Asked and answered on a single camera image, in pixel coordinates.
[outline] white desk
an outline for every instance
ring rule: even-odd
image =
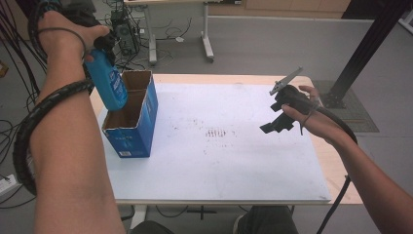
[[[156,38],[152,31],[152,18],[172,19],[181,18],[190,14],[194,17],[204,18],[204,30],[201,32],[201,38],[206,50],[206,57],[213,61],[213,51],[207,35],[207,0],[124,0],[126,5],[140,6],[143,10],[146,20],[146,26],[149,33],[149,63],[155,65],[157,62]]]
[[[310,136],[297,126],[281,134],[259,129],[277,117],[273,85],[164,83],[169,76],[154,75],[159,112],[149,158],[120,159],[102,135],[118,203],[328,203]]]

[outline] cardboard box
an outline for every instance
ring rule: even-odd
[[[117,111],[108,111],[102,130],[121,158],[144,158],[151,154],[158,99],[151,71],[122,74],[128,101]]]

